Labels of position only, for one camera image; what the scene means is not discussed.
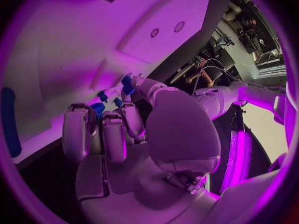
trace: purple light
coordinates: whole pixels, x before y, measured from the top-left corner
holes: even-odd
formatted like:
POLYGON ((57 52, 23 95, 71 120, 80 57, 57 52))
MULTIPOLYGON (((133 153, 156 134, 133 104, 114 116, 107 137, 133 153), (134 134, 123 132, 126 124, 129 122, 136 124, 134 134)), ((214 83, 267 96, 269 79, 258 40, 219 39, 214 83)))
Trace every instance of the purple light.
POLYGON ((251 157, 251 137, 244 131, 232 131, 227 168, 220 192, 246 179, 251 157))

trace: equipment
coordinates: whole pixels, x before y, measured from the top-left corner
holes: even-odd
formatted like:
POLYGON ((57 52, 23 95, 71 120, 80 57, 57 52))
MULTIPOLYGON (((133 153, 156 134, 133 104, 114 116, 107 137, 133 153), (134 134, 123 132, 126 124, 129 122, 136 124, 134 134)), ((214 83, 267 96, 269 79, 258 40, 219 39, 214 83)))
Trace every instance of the equipment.
MULTIPOLYGON (((199 89, 189 96, 155 80, 124 79, 153 107, 146 129, 125 92, 122 106, 105 111, 98 120, 100 132, 96 135, 90 128, 93 112, 86 107, 84 112, 80 106, 65 115, 64 152, 80 162, 77 199, 92 222, 210 223, 207 220, 219 215, 215 209, 223 208, 232 194, 243 193, 242 188, 256 188, 257 183, 262 183, 259 188, 263 190, 275 177, 276 172, 271 172, 253 178, 230 187, 220 198, 204 188, 207 175, 220 162, 220 140, 212 120, 232 104, 250 102, 272 111, 275 120, 283 123, 285 94, 233 82, 229 87, 199 89), (125 133, 131 138, 146 136, 142 143, 126 144, 125 133), (88 135, 90 140, 99 137, 94 143, 99 152, 89 152, 88 135)), ((253 195, 244 202, 256 198, 253 195)))

